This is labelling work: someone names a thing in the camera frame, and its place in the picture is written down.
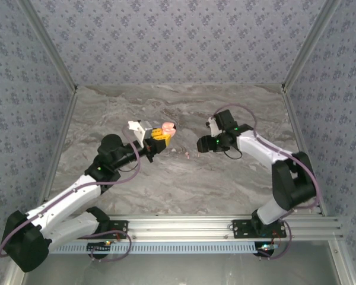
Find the gray marble tabletop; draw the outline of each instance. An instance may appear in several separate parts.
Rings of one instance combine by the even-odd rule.
[[[127,121],[153,126],[174,122],[177,133],[154,162],[141,160],[139,175],[116,185],[80,211],[96,205],[108,214],[249,214],[272,196],[271,175],[253,157],[223,153],[198,156],[196,142],[209,134],[205,122],[226,103],[248,105],[258,131],[279,147],[297,151],[293,130],[276,86],[130,85],[79,87],[78,100],[50,196],[73,183],[92,163],[101,139],[118,134]],[[253,125],[248,113],[231,108],[239,124]],[[236,151],[229,155],[238,156]],[[131,173],[121,173],[122,178]]]

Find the purple cable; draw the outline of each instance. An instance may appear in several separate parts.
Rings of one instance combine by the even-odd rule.
[[[80,190],[84,187],[87,186],[91,186],[91,185],[117,185],[117,184],[121,184],[121,183],[125,183],[128,182],[130,180],[132,180],[140,171],[141,168],[141,160],[140,160],[140,155],[137,151],[137,148],[135,146],[135,144],[132,142],[132,140],[129,138],[129,136],[126,134],[126,129],[127,126],[124,126],[122,128],[122,132],[123,135],[125,136],[125,138],[129,141],[129,144],[131,145],[133,151],[136,154],[136,160],[137,160],[137,167],[135,169],[135,172],[128,178],[121,180],[121,181],[114,181],[114,182],[90,182],[90,183],[86,183],[86,184],[82,184],[78,187],[75,188],[75,191]],[[23,222],[22,224],[20,224],[18,227],[16,227],[13,231],[11,231],[9,233],[8,236],[5,237],[5,239],[2,241],[2,243],[0,244],[0,257],[7,257],[8,254],[3,254],[2,251],[5,247],[5,245],[7,245],[8,241],[19,231],[21,230],[23,227],[25,227],[26,225],[30,224],[32,221],[34,221],[36,218],[39,217],[40,214],[44,214],[46,213],[49,209],[51,209],[52,207],[54,207],[56,204],[58,204],[59,202],[61,202],[63,199],[65,199],[66,197],[70,196],[72,193],[75,193],[74,190],[70,190],[69,192],[67,192],[65,195],[59,197],[57,200],[55,200],[54,202],[52,202],[50,205],[48,205],[47,207],[45,207],[44,209],[42,209],[41,212],[39,212],[37,215],[35,215],[32,218],[29,218],[27,221]]]
[[[241,107],[243,108],[245,111],[247,111],[248,113],[251,114],[251,116],[253,117],[253,119],[255,120],[255,125],[253,126],[253,135],[255,136],[256,140],[258,140],[259,143],[261,143],[262,145],[264,145],[265,147],[267,147],[268,149],[278,153],[278,154],[282,154],[283,156],[287,157],[288,159],[291,159],[292,161],[294,161],[295,163],[297,163],[300,167],[303,168],[303,170],[310,176],[311,178],[311,181],[313,182],[314,184],[314,187],[315,187],[315,192],[316,192],[316,196],[315,196],[315,201],[311,204],[311,205],[308,205],[308,206],[298,206],[296,207],[297,209],[311,209],[311,208],[314,208],[318,205],[319,203],[319,199],[320,197],[322,196],[321,195],[321,192],[320,192],[320,187],[319,187],[319,184],[314,176],[314,174],[310,171],[310,169],[304,165],[301,161],[299,161],[298,159],[296,159],[294,156],[288,154],[288,153],[285,153],[283,151],[281,151],[280,149],[276,148],[276,147],[273,147],[269,144],[267,144],[266,142],[262,141],[258,134],[257,134],[257,117],[256,115],[252,112],[252,110],[250,110],[247,106],[243,106],[239,103],[230,103],[230,104],[226,104],[222,107],[220,107],[219,109],[217,109],[215,111],[215,113],[213,114],[212,118],[220,111],[220,110],[223,110],[225,109],[226,107],[229,107],[229,106],[236,106],[236,107]]]
[[[126,238],[129,240],[129,246],[128,246],[128,249],[126,250],[126,252],[123,254],[123,255],[121,255],[121,256],[119,256],[119,257],[116,257],[116,258],[110,258],[110,259],[96,259],[96,258],[94,258],[94,251],[95,251],[95,249],[97,248],[97,247],[94,247],[92,250],[91,250],[91,258],[93,259],[93,260],[99,260],[99,262],[112,262],[112,261],[119,261],[119,260],[121,260],[121,259],[123,259],[123,258],[125,258],[125,257],[127,257],[128,255],[129,255],[129,253],[131,252],[131,249],[132,249],[132,239],[131,239],[131,237],[126,233],[126,232],[123,232],[122,230],[110,230],[110,231],[108,231],[108,232],[103,232],[103,233],[95,233],[95,234],[93,234],[93,235],[88,235],[88,236],[83,236],[82,238],[96,238],[96,237],[98,237],[98,236],[104,236],[104,235],[110,235],[110,234],[112,234],[112,233],[120,233],[120,234],[122,234],[122,235],[125,235],[126,236]]]
[[[290,226],[289,226],[289,224],[287,223],[287,221],[285,221],[285,220],[282,220],[282,221],[284,222],[284,224],[285,224],[286,227],[287,227],[287,230],[289,231],[289,242],[288,242],[288,244],[287,244],[285,250],[282,251],[279,255],[273,256],[273,257],[271,257],[269,254],[267,254],[267,253],[264,252],[264,251],[257,251],[258,253],[265,255],[265,256],[266,256],[267,258],[269,258],[270,260],[275,260],[275,259],[278,259],[278,258],[280,258],[280,257],[283,257],[283,256],[288,252],[288,250],[289,250],[289,248],[290,248],[290,246],[291,246],[291,241],[292,241],[292,239],[293,239],[293,236],[291,235]]]

